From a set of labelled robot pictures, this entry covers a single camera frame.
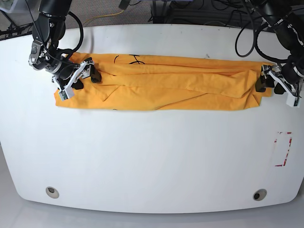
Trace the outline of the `orange yellow T-shirt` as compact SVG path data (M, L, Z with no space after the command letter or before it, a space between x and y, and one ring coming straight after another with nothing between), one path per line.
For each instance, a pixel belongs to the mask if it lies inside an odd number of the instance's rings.
M78 109L220 110L258 107L271 89L257 92L262 62L128 54L75 53L92 58L100 83L83 79L84 88L56 105Z

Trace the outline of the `red tape rectangle marking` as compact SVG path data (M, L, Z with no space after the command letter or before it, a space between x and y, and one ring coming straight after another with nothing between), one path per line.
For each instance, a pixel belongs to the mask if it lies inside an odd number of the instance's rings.
M292 139L292 132L277 132L273 152L273 164L275 167L283 167L286 165Z

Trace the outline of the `black tripod stand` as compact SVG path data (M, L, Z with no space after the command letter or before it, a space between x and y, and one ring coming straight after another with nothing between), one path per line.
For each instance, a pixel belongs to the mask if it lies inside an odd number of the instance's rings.
M0 31L0 40L7 40L10 38L16 38L26 35L31 35L31 28L33 27L33 23L27 23L23 25L17 25L10 16L4 11L0 11L4 18L10 23L6 30Z

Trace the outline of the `right table grommet hole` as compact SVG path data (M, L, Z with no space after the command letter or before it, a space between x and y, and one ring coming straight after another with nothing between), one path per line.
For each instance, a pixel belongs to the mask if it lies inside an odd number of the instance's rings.
M253 200L261 201L266 197L266 195L267 195L266 189L259 189L253 194Z

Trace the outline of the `table grommet hole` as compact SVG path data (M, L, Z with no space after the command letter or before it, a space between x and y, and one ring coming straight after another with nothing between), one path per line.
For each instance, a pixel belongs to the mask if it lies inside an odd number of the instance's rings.
M46 187L46 194L53 199L59 198L59 192L53 187Z
M259 189L253 194L253 200L261 201L266 197L266 195L267 195L266 189Z

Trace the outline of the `left table grommet hole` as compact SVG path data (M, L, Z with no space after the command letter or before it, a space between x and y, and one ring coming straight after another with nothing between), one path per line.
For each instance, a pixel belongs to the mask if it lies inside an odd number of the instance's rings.
M59 198L59 192L53 187L46 187L46 194L53 199Z

